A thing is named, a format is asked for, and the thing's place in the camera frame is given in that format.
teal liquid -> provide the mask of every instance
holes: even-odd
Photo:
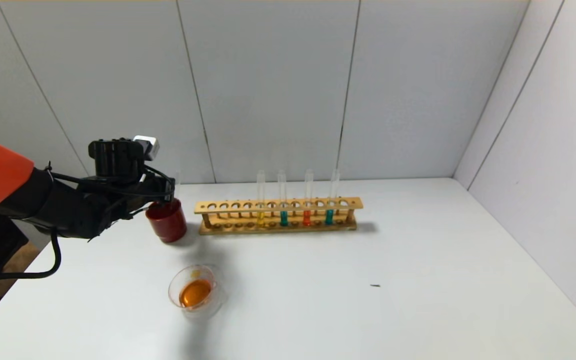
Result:
[[[332,225],[332,215],[335,210],[326,210],[326,225]]]
[[[288,211],[281,212],[281,226],[288,226]]]

red liquid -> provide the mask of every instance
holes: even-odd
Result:
[[[303,212],[303,225],[310,226],[311,225],[311,211],[304,210]]]

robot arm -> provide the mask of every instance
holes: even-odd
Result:
[[[0,146],[0,215],[21,219],[44,233],[92,239],[119,219],[132,219],[150,202],[171,201],[174,179],[145,164],[159,145],[154,137],[92,141],[96,175],[75,178],[39,170]],[[76,188],[64,182],[77,184]]]

white table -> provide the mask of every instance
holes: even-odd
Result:
[[[179,186],[189,231],[175,246],[143,215],[61,239],[61,269],[1,301],[0,359],[576,360],[576,308],[454,180],[342,182],[365,205],[356,232],[199,237],[196,201],[255,193]],[[52,264],[47,246],[28,271]],[[167,297],[191,264],[218,265],[230,294],[203,325]]]

wooden floor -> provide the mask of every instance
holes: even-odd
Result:
[[[33,262],[33,260],[39,255],[39,249],[36,248],[32,243],[27,243],[22,248],[17,251],[13,257],[4,266],[4,272],[22,272]],[[5,296],[6,292],[13,286],[15,280],[0,280],[0,297]]]

